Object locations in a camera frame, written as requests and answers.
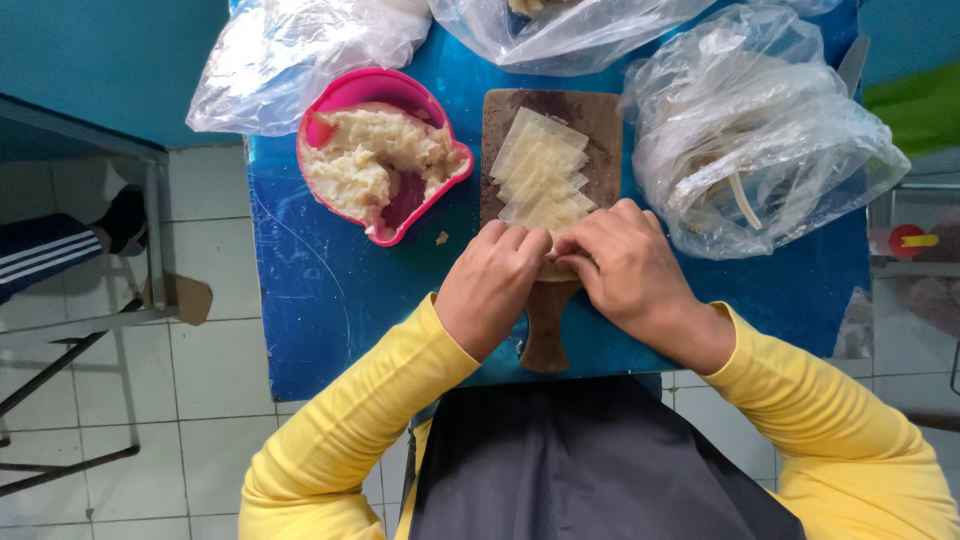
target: white tiled floor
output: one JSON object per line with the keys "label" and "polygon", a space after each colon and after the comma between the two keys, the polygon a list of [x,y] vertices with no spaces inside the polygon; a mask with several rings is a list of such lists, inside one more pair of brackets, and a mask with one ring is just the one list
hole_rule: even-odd
{"label": "white tiled floor", "polygon": [[[4,498],[0,538],[236,538],[239,488],[252,454],[303,405],[270,400],[242,149],[177,151],[170,172],[161,206],[165,241],[174,254],[171,265],[210,284],[210,321],[199,327],[174,321],[112,332],[4,419],[13,441],[0,451],[6,461],[69,463],[132,441],[142,450],[85,475]],[[136,182],[138,174],[121,161],[2,165],[0,223],[58,210],[95,219],[122,180]],[[7,194],[24,203],[11,205]],[[64,275],[66,289],[63,280],[42,283],[0,307],[0,328],[116,310],[139,287],[143,262],[101,258]],[[953,342],[902,312],[888,285],[876,287],[877,324],[899,331],[886,332],[896,336],[894,342],[885,337],[877,342],[876,377],[870,360],[833,363],[862,378],[891,405],[960,411],[960,397],[949,392],[944,367],[952,359]],[[49,345],[0,351],[0,398],[63,350]],[[663,388],[665,404],[759,484],[776,489],[776,453],[739,411],[689,371],[664,374]],[[960,493],[960,435],[924,434]],[[388,536],[398,523],[406,456],[404,434],[363,486]],[[0,472],[0,482],[22,476]]]}

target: scratched table surface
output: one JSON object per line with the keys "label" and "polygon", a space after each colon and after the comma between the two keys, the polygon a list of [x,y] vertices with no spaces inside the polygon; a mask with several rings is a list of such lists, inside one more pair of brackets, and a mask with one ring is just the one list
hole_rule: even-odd
{"label": "scratched table surface", "polygon": [[[718,2],[699,18],[728,3]],[[856,0],[846,0],[833,12],[808,20],[822,28],[826,60],[837,66],[856,38]],[[649,57],[669,36],[637,49],[602,73],[552,78],[505,73],[434,24],[403,71],[433,92],[449,115],[456,138],[469,145],[479,160],[487,90],[523,87],[619,93],[626,63]],[[626,124],[623,141],[622,194],[645,206],[630,164],[634,130]],[[280,401],[308,399],[409,315],[428,292],[439,289],[453,261],[477,233],[479,166],[401,244],[382,248],[370,243],[361,227],[314,201],[297,166],[295,135],[251,136],[248,143],[271,387]],[[724,300],[760,331],[828,356],[852,290],[870,286],[865,230],[861,210],[769,257],[713,261],[679,255],[679,259],[700,299]],[[435,240],[441,232],[449,239],[438,246]],[[572,362],[568,371],[546,376],[519,366],[517,344],[526,331],[521,319],[511,337],[465,384],[678,368],[607,322],[583,291],[564,310],[562,329]]]}

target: plastic bag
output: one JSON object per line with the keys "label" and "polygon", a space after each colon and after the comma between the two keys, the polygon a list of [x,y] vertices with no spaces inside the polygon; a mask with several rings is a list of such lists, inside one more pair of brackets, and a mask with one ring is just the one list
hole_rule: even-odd
{"label": "plastic bag", "polygon": [[768,255],[893,186],[910,162],[846,95],[819,29],[789,8],[729,6],[633,64],[619,109],[674,245]]}
{"label": "plastic bag", "polygon": [[244,0],[210,52],[186,124],[292,133],[336,77],[408,64],[430,24],[426,0]]}
{"label": "plastic bag", "polygon": [[[429,0],[434,18],[471,51],[511,73],[572,77],[697,16],[713,0]],[[543,5],[528,17],[520,5]]]}
{"label": "plastic bag", "polygon": [[833,8],[839,6],[841,2],[843,2],[843,0],[747,0],[748,4],[789,6],[801,17],[811,17],[813,15],[832,12]]}

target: white stripe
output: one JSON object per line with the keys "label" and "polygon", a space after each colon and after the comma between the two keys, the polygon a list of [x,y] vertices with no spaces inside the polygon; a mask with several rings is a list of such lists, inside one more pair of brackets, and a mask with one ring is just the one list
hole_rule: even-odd
{"label": "white stripe", "polygon": [[93,231],[87,230],[82,233],[76,233],[72,236],[67,236],[66,238],[61,238],[60,240],[54,240],[53,242],[43,244],[42,246],[36,246],[35,248],[30,248],[29,250],[24,250],[21,252],[16,252],[13,255],[7,255],[6,257],[0,257],[0,264],[10,262],[12,260],[17,260],[18,258],[29,257],[34,253],[40,253],[41,251],[46,251],[50,248],[55,248],[57,246],[63,245],[67,242],[72,242],[78,238],[83,238],[84,236],[93,236]]}
{"label": "white stripe", "polygon": [[13,270],[18,270],[25,266],[32,266],[34,264],[41,262],[42,260],[46,260],[48,258],[54,258],[57,255],[63,255],[64,253],[73,251],[75,249],[82,248],[84,246],[89,246],[91,244],[99,244],[99,243],[100,243],[100,240],[98,240],[97,238],[89,238],[87,240],[81,240],[79,242],[72,243],[69,246],[66,246],[65,248],[60,248],[50,253],[45,253],[43,255],[36,256],[34,258],[28,258],[27,260],[21,260],[20,262],[15,262],[10,266],[0,268],[0,276],[3,276],[4,274],[10,274],[10,272],[12,272]]}
{"label": "white stripe", "polygon": [[51,260],[50,262],[47,262],[47,263],[44,263],[44,264],[40,264],[39,266],[34,266],[33,268],[28,268],[28,269],[24,270],[23,272],[20,272],[19,274],[13,274],[12,276],[7,276],[6,278],[0,278],[0,284],[9,283],[9,282],[12,282],[13,280],[22,278],[22,277],[24,277],[24,276],[29,276],[29,275],[34,274],[35,272],[39,272],[40,270],[43,270],[43,269],[45,269],[45,268],[50,268],[51,266],[56,266],[56,265],[58,265],[58,264],[60,264],[60,263],[62,263],[62,262],[67,262],[67,261],[70,260],[71,258],[77,258],[77,257],[79,257],[79,256],[81,256],[81,255],[85,255],[85,254],[88,254],[88,253],[90,253],[90,252],[97,251],[97,250],[99,250],[99,249],[100,249],[100,246],[99,246],[99,245],[96,245],[96,246],[93,246],[92,248],[88,248],[88,249],[85,249],[85,250],[82,250],[82,251],[78,251],[78,252],[71,253],[70,255],[68,255],[68,256],[66,256],[66,257],[61,257],[61,258],[58,258],[57,260]]}

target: wooden cutting board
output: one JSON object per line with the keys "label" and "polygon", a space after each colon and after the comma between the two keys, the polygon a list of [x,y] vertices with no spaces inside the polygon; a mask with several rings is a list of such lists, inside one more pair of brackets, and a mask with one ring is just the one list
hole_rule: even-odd
{"label": "wooden cutting board", "polygon": [[[584,152],[589,157],[580,170],[589,184],[581,191],[602,209],[620,198],[620,166],[623,122],[616,114],[616,94],[557,90],[500,88],[490,90],[483,102],[483,143],[480,158],[480,227],[496,219],[504,203],[496,198],[500,187],[493,184],[490,169],[504,137],[521,107],[555,116],[590,141]],[[560,317],[567,301],[581,287],[580,282],[535,282],[527,301],[530,333],[520,356],[520,365],[544,373],[563,371],[570,366],[560,341]]]}

